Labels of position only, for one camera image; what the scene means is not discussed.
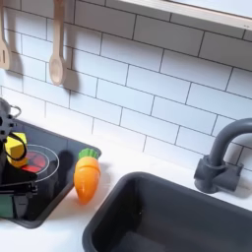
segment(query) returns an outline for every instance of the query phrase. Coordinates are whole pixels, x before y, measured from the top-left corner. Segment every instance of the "wooden spatula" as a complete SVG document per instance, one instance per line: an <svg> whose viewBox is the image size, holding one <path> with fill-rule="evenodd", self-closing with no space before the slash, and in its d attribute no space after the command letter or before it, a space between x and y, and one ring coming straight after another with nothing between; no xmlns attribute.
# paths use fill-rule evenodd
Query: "wooden spatula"
<svg viewBox="0 0 252 252"><path fill-rule="evenodd" d="M11 67L11 50L4 37L3 0L0 0L0 68L9 70Z"/></svg>
<svg viewBox="0 0 252 252"><path fill-rule="evenodd" d="M63 58L64 13L64 0L54 0L53 54L49 69L51 80L55 85L63 84L66 78L66 63Z"/></svg>

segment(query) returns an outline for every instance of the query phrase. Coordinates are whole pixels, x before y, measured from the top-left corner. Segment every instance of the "sink basin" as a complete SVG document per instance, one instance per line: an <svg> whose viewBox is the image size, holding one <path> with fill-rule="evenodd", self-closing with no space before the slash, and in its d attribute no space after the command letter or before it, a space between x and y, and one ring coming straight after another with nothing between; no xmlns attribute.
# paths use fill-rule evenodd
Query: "sink basin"
<svg viewBox="0 0 252 252"><path fill-rule="evenodd" d="M251 252L252 213L153 175L124 176L83 234L87 252Z"/></svg>

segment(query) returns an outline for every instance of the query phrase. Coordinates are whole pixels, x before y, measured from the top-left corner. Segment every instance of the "black stovetop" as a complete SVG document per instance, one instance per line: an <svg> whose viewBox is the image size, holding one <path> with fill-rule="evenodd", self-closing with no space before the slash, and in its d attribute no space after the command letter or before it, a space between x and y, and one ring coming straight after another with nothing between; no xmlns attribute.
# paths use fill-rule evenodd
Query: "black stovetop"
<svg viewBox="0 0 252 252"><path fill-rule="evenodd" d="M40 226L73 188L78 153L86 144L17 121L13 132L24 132L28 141L29 165L24 170L37 175L36 195L10 196L13 216L8 220L27 228Z"/></svg>

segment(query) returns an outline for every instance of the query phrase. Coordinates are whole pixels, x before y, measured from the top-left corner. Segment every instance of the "orange carrot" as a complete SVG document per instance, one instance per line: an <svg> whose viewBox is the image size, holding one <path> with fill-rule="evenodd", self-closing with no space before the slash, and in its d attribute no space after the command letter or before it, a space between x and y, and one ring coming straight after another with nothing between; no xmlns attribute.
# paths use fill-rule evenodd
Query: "orange carrot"
<svg viewBox="0 0 252 252"><path fill-rule="evenodd" d="M79 153L79 160L75 166L75 188L83 204L87 204L94 196L99 182L100 168L97 156L96 151L84 149Z"/></svg>

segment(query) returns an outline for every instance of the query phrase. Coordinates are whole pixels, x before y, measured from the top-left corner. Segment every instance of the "stove burner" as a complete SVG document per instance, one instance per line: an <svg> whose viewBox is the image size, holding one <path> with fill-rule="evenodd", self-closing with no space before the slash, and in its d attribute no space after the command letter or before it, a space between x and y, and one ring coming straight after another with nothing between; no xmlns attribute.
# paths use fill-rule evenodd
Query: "stove burner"
<svg viewBox="0 0 252 252"><path fill-rule="evenodd" d="M24 170L39 174L49 166L49 158L41 152L28 151L26 158L29 163L22 167Z"/></svg>
<svg viewBox="0 0 252 252"><path fill-rule="evenodd" d="M28 145L28 164L23 170L37 174L37 182L41 182L52 176L59 167L59 157L51 149L38 145Z"/></svg>

